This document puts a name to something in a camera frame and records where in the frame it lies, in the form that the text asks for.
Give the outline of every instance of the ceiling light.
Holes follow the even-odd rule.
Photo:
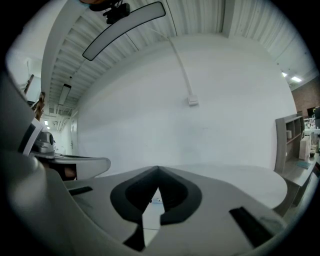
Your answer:
[[[302,80],[296,76],[291,78],[292,80],[296,81],[296,82],[301,82]]]
[[[62,87],[62,91],[60,94],[59,105],[65,104],[66,98],[67,98],[70,90],[71,90],[71,86],[65,83]]]
[[[163,17],[166,11],[161,2],[154,2],[134,10],[129,16],[118,20],[108,26],[82,54],[87,60],[92,61],[104,48],[111,44],[124,33],[140,26],[143,23]]]

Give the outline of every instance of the white container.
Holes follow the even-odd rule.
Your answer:
[[[311,149],[311,136],[304,136],[300,141],[299,159],[307,160]]]

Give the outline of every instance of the corrugated metal ceiling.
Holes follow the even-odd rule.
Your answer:
[[[291,23],[271,3],[263,0],[238,0],[235,36],[258,41],[270,53],[287,81],[294,75],[304,82],[318,75],[318,70],[301,37]],[[155,2],[127,0],[131,11]],[[225,0],[161,0],[166,16],[147,23],[148,27],[167,37],[196,33],[221,33],[225,15]],[[64,83],[72,86],[64,107],[74,109],[80,97],[117,62],[132,53],[164,39],[143,25],[120,36],[93,61],[82,57],[88,45],[107,28],[103,12],[86,9],[78,17],[63,40],[51,74],[49,107],[58,103]]]

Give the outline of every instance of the brick wall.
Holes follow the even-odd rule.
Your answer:
[[[320,106],[320,77],[307,82],[305,85],[292,91],[296,111],[302,111],[303,116],[308,116],[307,109]]]

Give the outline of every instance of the floor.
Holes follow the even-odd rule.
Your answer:
[[[161,196],[159,191],[155,193],[152,203],[149,203],[142,215],[144,244],[147,247],[160,229],[160,215],[165,213],[162,202],[157,202]]]

